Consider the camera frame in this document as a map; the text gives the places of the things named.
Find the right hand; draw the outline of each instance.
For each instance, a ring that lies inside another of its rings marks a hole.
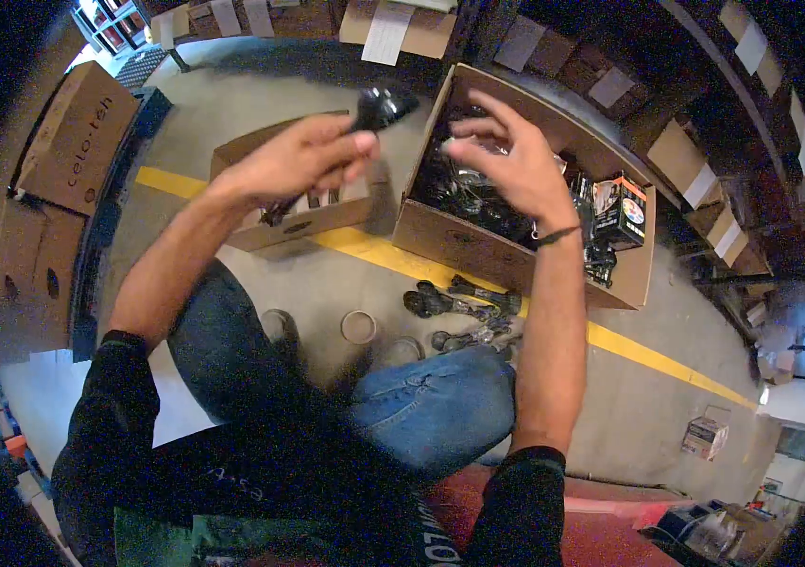
[[[487,110],[489,118],[457,120],[450,124],[457,140],[443,151],[459,163],[494,181],[516,209],[540,223],[542,236],[578,226],[578,213],[569,197],[560,167],[537,126],[497,99],[469,90],[469,100]],[[509,146],[509,155],[491,155],[463,138],[494,138]]]

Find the black packaging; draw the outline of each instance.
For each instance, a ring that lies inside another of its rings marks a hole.
[[[595,183],[595,239],[614,250],[645,244],[645,192],[623,172]]]

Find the black t-shirt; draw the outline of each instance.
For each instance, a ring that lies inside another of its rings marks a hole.
[[[559,565],[563,455],[510,455],[484,490],[468,550],[418,499],[416,477],[339,415],[265,410],[151,448],[159,397],[140,338],[107,334],[53,468],[62,533],[85,567],[115,565],[114,510],[191,526],[193,515],[327,520],[362,565]]]

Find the blue jeans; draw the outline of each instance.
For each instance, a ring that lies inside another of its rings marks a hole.
[[[352,392],[351,408],[338,406],[277,354],[245,289],[216,259],[167,342],[214,423],[304,420],[317,426],[334,416],[425,482],[475,461],[513,425],[514,372],[489,346],[368,374]]]

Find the shoe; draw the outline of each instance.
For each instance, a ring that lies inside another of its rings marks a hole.
[[[411,336],[400,336],[374,359],[369,372],[401,367],[412,362],[424,360],[424,348],[417,339]]]
[[[298,374],[301,370],[298,354],[300,341],[295,320],[283,309],[269,309],[261,314],[260,320],[276,356],[289,371]]]

